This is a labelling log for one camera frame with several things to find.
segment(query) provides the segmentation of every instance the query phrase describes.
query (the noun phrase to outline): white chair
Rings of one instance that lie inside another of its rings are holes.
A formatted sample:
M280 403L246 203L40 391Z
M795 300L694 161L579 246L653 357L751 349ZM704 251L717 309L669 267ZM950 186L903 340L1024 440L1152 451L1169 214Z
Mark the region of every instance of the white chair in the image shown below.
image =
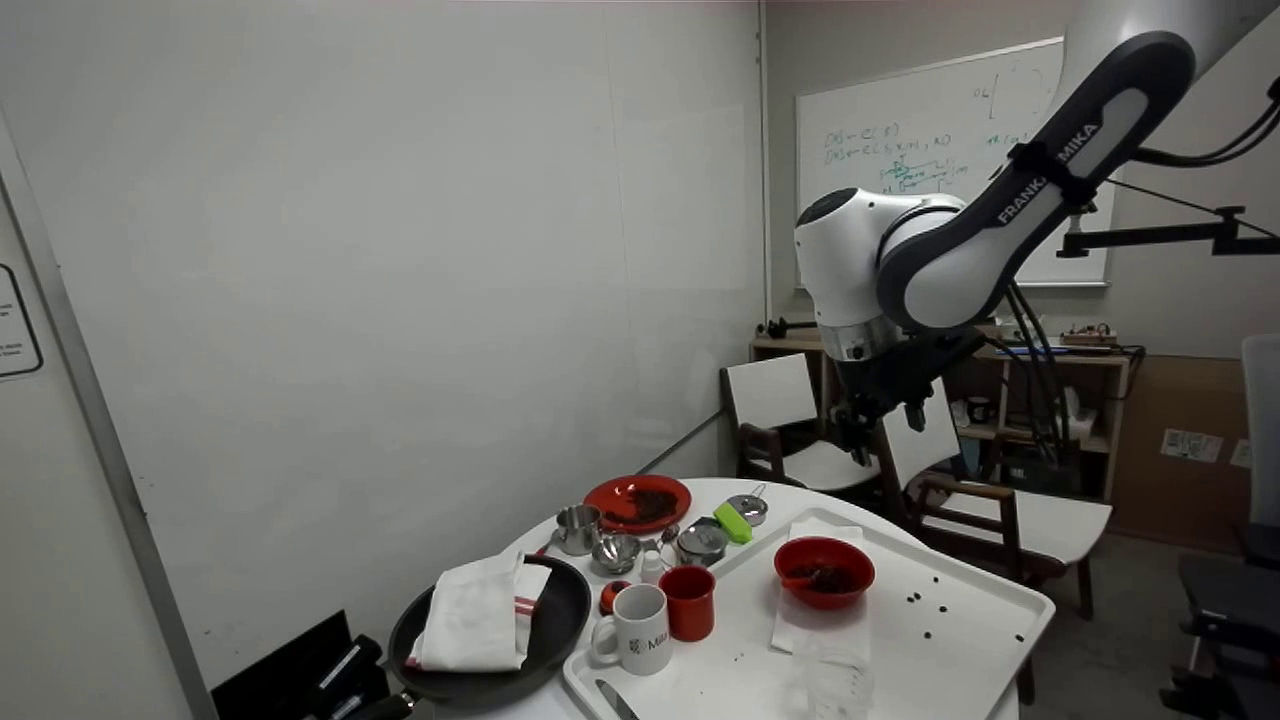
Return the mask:
M1247 403L1247 527L1244 558L1280 569L1280 333L1239 346Z
M815 432L815 399L804 354L726 368L740 477L792 479L845 494L880 477Z
M925 539L954 544L958 558L972 548L1024 583L1077 569L1082 617L1093 617L1088 552L1104 538L1114 504L930 477L930 468L960 457L944 385L931 385L925 399L925 432L910 426L903 410L887 412L880 427L910 526Z

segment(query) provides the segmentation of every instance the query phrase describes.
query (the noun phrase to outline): cardboard box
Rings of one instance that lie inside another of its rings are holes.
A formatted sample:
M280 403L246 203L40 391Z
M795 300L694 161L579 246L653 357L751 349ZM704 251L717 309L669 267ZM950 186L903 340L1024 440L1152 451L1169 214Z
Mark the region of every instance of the cardboard box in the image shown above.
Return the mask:
M1244 435L1239 359L1152 357L1123 403L1114 533L1236 552L1247 468L1231 465L1231 448Z

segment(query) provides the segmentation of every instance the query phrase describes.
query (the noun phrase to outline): tabletop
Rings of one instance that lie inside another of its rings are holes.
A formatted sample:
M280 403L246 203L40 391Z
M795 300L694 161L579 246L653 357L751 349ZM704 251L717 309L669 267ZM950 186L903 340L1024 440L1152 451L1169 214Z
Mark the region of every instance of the tabletop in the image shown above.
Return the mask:
M738 477L686 477L690 494L694 494L694 508L690 515L710 515L717 504L726 504L728 496L763 496L770 501L770 526L783 526L810 508L823 508L836 513L870 533L886 533L910 544L921 544L918 538L910 538L903 527L887 526L875 513L865 513L847 501L823 496L823 494L810 494L810 489L789 489L789 484L770 484L770 479L738 479ZM540 520L536 527L520 533L505 552L536 552L548 544L548 538L555 533L555 520ZM594 583L594 598L614 581L614 578L598 578L587 572L587 558L562 558L555 548L548 552L555 562L568 562L571 569L584 572L584 581ZM448 711L448 709L424 709L416 711L416 720L584 720L587 711L568 697L568 688L562 682L545 685L540 694L532 694L520 703L508 709L494 709L494 711ZM998 703L998 711L988 720L1015 720L1019 703L1015 694L1009 688Z

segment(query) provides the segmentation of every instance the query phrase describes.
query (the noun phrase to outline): red cup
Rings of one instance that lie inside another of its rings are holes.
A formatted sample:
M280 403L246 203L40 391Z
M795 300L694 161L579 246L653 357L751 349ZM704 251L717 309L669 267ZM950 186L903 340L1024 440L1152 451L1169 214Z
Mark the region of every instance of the red cup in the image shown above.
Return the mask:
M672 569L661 590L669 592L672 638L695 646L717 626L717 578L704 569Z

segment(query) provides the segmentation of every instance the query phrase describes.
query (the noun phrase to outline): folded towel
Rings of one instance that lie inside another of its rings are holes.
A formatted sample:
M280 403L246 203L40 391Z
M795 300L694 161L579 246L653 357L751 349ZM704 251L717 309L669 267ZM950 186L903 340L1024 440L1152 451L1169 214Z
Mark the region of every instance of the folded towel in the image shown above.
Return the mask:
M429 671L514 671L530 656L536 599L548 590L548 564L490 558L448 569L437 581L424 634L410 663Z
M847 544L865 539L865 527L852 526L823 526L823 520L795 520L792 538L836 538ZM777 617L770 646L777 654L792 654L819 663L870 670L872 661L872 630L865 619L870 603L852 613L815 613L804 610L795 598L777 592Z

